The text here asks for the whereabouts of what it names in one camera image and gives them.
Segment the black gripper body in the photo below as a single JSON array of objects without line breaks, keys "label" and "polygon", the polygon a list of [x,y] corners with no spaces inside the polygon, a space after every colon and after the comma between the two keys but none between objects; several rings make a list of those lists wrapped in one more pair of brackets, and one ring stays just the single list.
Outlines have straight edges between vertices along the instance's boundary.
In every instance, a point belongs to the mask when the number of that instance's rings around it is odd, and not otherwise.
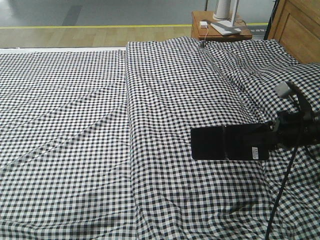
[{"label": "black gripper body", "polygon": [[298,101],[294,100],[293,103],[298,112],[277,113],[277,120],[271,131],[273,143],[268,146],[271,150],[316,144],[316,114],[300,90],[292,90],[292,94],[288,97],[290,100],[293,100],[292,95],[297,96]]}]

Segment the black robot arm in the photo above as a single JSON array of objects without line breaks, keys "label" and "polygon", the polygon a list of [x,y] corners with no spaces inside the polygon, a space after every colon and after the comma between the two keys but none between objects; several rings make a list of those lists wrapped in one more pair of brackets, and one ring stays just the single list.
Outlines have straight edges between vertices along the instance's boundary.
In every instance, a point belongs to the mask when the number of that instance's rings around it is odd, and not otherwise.
[{"label": "black robot arm", "polygon": [[273,145],[283,148],[295,146],[316,145],[320,143],[320,114],[315,113],[311,104],[299,90],[276,90],[281,98],[291,99],[296,95],[298,112],[281,111],[273,123],[272,131],[268,133]]}]

